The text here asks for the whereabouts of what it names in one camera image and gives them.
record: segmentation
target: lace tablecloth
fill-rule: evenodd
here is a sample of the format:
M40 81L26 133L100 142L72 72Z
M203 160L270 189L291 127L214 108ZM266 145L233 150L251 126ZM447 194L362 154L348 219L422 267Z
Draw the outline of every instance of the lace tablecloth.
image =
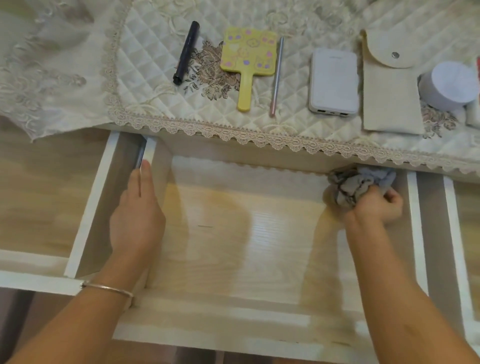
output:
M88 9L94 7L89 0L84 3ZM349 119L319 116L307 107L313 49L352 50L361 56L360 32L366 27L392 31L401 28L412 33L421 44L418 74L440 61L465 61L480 54L480 3L476 1L106 0L104 3L101 12L90 11L97 28L107 28L106 14L111 22L103 54L95 53L98 48L89 48L88 62L101 58L105 78L101 92L108 106L101 112L98 108L91 112L99 121L108 112L116 124L130 124L136 129L150 128L154 132L166 129L171 133L182 130L206 137L219 135L224 140L235 138L242 144L253 141L258 146L271 144L276 149L305 148L310 153L356 155L362 160L373 157L379 163L392 160L396 164L408 162L413 166L459 169L463 173L475 171L480 175L480 130L467 127L462 118L423 105L424 135L378 133L362 130L360 116ZM201 25L201 37L185 82L177 88L172 76L193 20ZM276 119L268 116L272 77L255 78L252 109L248 113L236 109L240 76L223 72L219 67L221 40L231 25L270 29L286 37ZM85 81L85 86L79 85L83 80L75 81L74 85L94 90L90 80L85 78Z

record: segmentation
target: hand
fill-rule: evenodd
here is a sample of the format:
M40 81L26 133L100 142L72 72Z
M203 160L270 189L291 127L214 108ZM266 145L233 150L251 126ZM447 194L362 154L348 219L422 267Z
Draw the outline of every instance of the hand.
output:
M403 199L393 188L382 196L378 186L370 186L355 208L346 218L355 217L358 221L373 221L389 224L402 216Z
M139 169L132 172L120 204L110 218L113 251L140 254L148 261L162 241L165 222L155 196L150 163L144 160L142 173Z

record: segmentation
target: gray rag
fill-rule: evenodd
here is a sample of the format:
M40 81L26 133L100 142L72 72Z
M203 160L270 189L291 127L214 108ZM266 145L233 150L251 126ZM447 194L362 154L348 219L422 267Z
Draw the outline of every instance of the gray rag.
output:
M328 181L335 186L334 198L343 207L354 207L371 185L377 185L385 194L395 180L393 168L354 167L341 172L332 172Z

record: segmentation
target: silver bangle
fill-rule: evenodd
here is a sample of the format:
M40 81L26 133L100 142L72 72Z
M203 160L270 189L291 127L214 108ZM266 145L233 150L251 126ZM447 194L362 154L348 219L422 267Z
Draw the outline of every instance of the silver bangle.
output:
M94 284L94 283L90 283L88 281L85 281L85 282L82 282L80 287L82 287L82 289L85 288L85 287L100 288L101 290L116 292L116 293L123 294L124 296L127 296L129 298L133 298L133 293L131 293L131 292L128 292L126 290L119 290L118 288L112 288L112 287L104 286L103 284Z

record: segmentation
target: white power bank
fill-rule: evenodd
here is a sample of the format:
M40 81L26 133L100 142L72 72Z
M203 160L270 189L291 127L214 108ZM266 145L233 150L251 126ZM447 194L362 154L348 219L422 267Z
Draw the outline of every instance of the white power bank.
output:
M313 112L348 116L359 110L357 55L336 49L313 51L309 108Z

